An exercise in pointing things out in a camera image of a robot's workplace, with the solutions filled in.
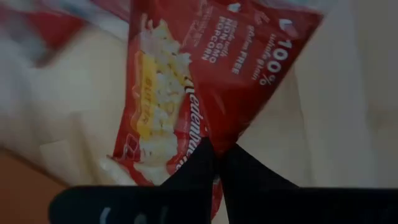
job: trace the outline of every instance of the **wooden surface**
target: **wooden surface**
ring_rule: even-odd
[[[47,207],[65,186],[0,151],[0,223],[49,223]]]

